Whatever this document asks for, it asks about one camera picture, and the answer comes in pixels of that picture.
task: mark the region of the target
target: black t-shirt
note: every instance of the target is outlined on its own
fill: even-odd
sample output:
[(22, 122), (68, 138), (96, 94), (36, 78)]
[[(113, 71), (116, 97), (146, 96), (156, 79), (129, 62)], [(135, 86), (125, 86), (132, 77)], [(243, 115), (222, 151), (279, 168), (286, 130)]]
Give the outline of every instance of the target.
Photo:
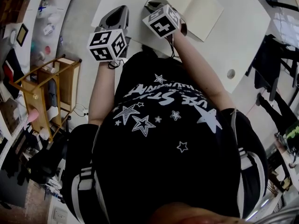
[[(248, 119), (239, 112), (236, 143), (233, 111), (217, 110), (181, 63), (134, 55), (123, 68), (115, 107), (93, 149), (110, 222), (145, 223), (155, 210), (173, 202), (239, 217), (238, 149), (256, 153), (265, 172), (267, 161)], [(260, 195), (254, 165), (243, 182), (252, 196), (244, 216)]]

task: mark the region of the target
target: chair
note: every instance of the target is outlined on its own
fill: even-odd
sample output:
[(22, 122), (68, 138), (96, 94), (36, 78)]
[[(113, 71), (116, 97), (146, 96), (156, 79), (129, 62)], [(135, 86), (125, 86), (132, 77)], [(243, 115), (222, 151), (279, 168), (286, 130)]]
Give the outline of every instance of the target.
[[(290, 72), (290, 76), (293, 77), (292, 86), (297, 86), (299, 50), (296, 48), (295, 51), (291, 51), (287, 48), (288, 46), (290, 45), (280, 42), (275, 36), (266, 35), (256, 57), (245, 74), (249, 76), (252, 67), (256, 69), (255, 88), (266, 87), (270, 93), (270, 101), (273, 101), (275, 97), (281, 64)], [(289, 67), (282, 60), (283, 58), (293, 60), (292, 67)]]

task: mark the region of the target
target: person's leg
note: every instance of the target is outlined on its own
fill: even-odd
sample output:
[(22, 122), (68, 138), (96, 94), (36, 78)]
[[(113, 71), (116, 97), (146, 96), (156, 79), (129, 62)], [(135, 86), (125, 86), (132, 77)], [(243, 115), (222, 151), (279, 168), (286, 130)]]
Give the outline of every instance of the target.
[(285, 127), (285, 121), (283, 117), (276, 110), (272, 108), (272, 106), (268, 103), (268, 101), (262, 97), (261, 93), (259, 93), (257, 96), (256, 104), (260, 105), (266, 110), (266, 112), (271, 116), (272, 120), (274, 121), (279, 133), (284, 134), (286, 127)]
[(281, 115), (284, 117), (285, 123), (288, 125), (288, 127), (294, 124), (298, 120), (296, 115), (277, 92), (275, 95), (275, 101), (277, 102)]

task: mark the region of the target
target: round hole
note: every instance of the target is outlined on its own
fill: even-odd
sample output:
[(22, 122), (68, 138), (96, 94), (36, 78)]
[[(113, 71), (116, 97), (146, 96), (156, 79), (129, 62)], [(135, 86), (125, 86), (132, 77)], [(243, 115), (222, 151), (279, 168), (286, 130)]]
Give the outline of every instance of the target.
[(235, 77), (235, 70), (234, 69), (230, 69), (228, 71), (228, 79), (233, 79)]

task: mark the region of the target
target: open notebook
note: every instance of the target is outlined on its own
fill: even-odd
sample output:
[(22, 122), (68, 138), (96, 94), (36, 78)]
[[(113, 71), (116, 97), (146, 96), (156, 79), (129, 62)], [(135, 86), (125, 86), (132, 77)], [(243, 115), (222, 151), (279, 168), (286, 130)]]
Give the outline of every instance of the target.
[(216, 0), (168, 0), (168, 2), (184, 16), (188, 31), (203, 42), (223, 12), (223, 6)]

